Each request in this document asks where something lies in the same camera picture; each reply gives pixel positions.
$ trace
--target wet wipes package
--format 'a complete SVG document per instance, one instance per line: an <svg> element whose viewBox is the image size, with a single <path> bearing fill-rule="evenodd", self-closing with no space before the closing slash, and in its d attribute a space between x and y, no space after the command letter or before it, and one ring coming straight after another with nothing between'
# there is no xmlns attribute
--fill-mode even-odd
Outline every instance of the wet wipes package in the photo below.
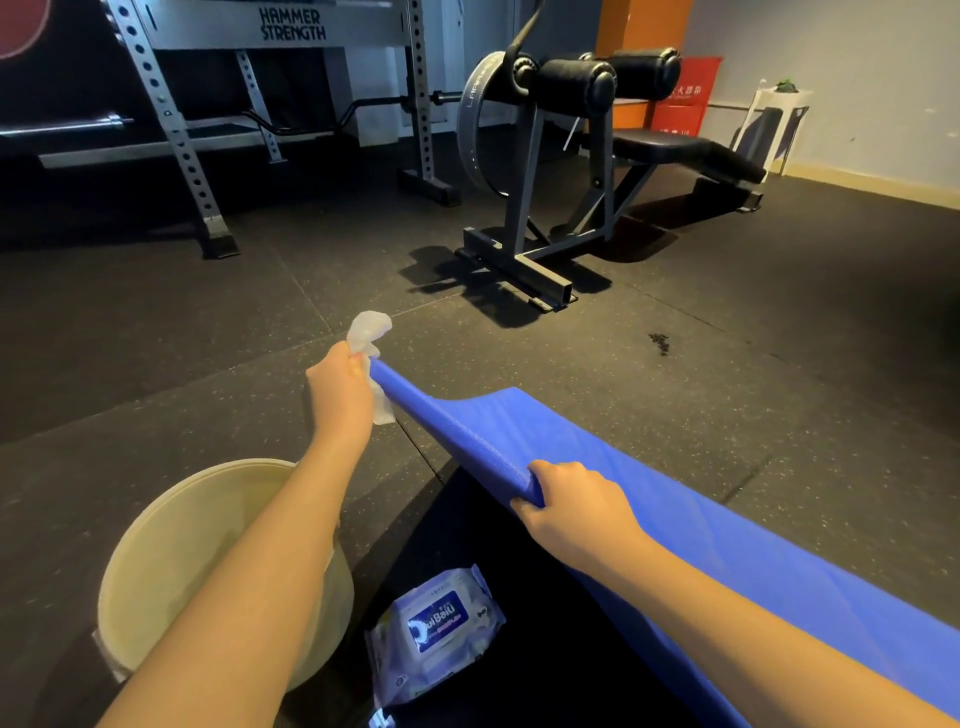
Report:
<svg viewBox="0 0 960 728"><path fill-rule="evenodd" d="M407 592L367 633L376 706L409 702L462 670L505 621L476 565Z"/></svg>

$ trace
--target right hand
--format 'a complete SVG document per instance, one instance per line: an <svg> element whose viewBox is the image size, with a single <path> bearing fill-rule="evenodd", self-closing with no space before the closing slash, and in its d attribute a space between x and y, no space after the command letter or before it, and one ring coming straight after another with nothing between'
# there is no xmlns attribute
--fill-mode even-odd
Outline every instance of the right hand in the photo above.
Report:
<svg viewBox="0 0 960 728"><path fill-rule="evenodd" d="M543 508L522 498L510 504L534 541L555 558L598 578L638 543L650 541L616 483L580 463L530 463L543 491Z"/></svg>
<svg viewBox="0 0 960 728"><path fill-rule="evenodd" d="M346 341L334 344L323 361L306 371L316 430L314 444L357 458L373 428L373 392L361 354Z"/></svg>

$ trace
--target black padded roller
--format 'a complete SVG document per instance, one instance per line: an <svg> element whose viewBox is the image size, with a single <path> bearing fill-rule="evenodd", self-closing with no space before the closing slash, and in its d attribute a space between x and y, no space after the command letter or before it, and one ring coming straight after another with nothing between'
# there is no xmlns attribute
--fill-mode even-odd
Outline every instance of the black padded roller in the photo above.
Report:
<svg viewBox="0 0 960 728"><path fill-rule="evenodd" d="M603 116L616 97L616 74L605 61L547 61L530 74L530 97L546 111Z"/></svg>
<svg viewBox="0 0 960 728"><path fill-rule="evenodd" d="M618 99L662 101L680 79L681 59L675 48L615 51L607 63L616 72Z"/></svg>

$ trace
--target bucket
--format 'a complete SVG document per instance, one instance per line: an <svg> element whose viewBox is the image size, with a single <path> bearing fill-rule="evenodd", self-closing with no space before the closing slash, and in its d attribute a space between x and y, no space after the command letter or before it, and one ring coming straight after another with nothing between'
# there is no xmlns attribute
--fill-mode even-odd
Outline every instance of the bucket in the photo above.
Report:
<svg viewBox="0 0 960 728"><path fill-rule="evenodd" d="M147 506L110 556L97 603L97 644L126 679L294 469L235 460L182 480ZM347 632L353 580L334 540L318 602L287 690L319 670Z"/></svg>

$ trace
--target forearm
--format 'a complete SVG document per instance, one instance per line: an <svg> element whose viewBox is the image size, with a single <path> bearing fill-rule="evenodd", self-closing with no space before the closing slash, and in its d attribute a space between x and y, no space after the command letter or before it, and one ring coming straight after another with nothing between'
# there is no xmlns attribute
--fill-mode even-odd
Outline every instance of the forearm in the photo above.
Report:
<svg viewBox="0 0 960 728"><path fill-rule="evenodd" d="M756 728L957 725L645 536L597 576L670 635Z"/></svg>
<svg viewBox="0 0 960 728"><path fill-rule="evenodd" d="M359 455L314 443L210 574L103 726L273 724Z"/></svg>

